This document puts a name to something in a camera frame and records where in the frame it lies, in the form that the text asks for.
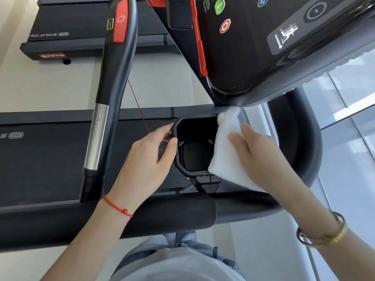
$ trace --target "cup holder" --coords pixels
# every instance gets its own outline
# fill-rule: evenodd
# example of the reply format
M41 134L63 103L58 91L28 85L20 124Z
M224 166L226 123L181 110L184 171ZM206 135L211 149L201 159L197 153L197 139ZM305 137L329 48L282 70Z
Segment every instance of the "cup holder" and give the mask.
M218 115L183 115L176 120L172 132L178 139L176 167L186 177L210 175Z

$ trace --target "green button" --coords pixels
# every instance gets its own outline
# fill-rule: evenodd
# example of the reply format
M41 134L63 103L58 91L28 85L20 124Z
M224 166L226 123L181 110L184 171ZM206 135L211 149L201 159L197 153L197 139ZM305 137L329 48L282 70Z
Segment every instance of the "green button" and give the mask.
M217 0L215 4L215 12L217 15L221 14L225 8L224 0Z

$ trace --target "red stop sign icon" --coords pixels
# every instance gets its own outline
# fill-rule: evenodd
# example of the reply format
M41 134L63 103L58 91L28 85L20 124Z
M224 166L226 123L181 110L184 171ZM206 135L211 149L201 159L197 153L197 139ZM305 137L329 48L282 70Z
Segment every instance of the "red stop sign icon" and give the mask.
M231 19L225 20L220 27L220 33L226 32L230 26L231 26Z

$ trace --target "cloth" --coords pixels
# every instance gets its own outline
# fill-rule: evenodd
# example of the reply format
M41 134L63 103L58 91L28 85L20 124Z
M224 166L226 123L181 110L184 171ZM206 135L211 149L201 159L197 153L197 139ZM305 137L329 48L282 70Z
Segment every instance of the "cloth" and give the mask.
M214 155L209 166L209 172L248 189L265 192L247 176L236 149L228 139L228 135L232 132L244 137L238 119L240 111L241 109L238 107L231 107L219 114L218 133L216 134Z
M189 248L191 250L197 251L199 254L222 262L229 269L239 273L242 277L244 276L240 268L233 260L218 255L217 247L213 248L212 246L197 242L196 232L189 231L152 236L151 238L131 250L127 255L125 255L123 260L121 260L118 267L115 269L113 277L122 268L132 266L135 261L143 260L165 248Z
M119 269L110 281L245 281L223 262L191 248L164 248Z

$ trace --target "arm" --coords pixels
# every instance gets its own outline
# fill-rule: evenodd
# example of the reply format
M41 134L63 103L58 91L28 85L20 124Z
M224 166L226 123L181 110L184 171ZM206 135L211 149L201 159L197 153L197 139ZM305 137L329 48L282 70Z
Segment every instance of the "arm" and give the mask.
M229 140L248 176L293 216L303 233L314 238L313 243L325 235L336 236L340 223L303 184L275 140L256 133L247 124L241 129L245 139L232 133ZM319 252L340 281L375 280L375 251L352 231L338 244Z
M168 174L177 150L177 140L169 143L171 124L157 129L133 144L107 198L134 213L153 194ZM166 146L160 160L160 146ZM94 213L52 265L41 281L94 281L119 240L129 217L100 200Z

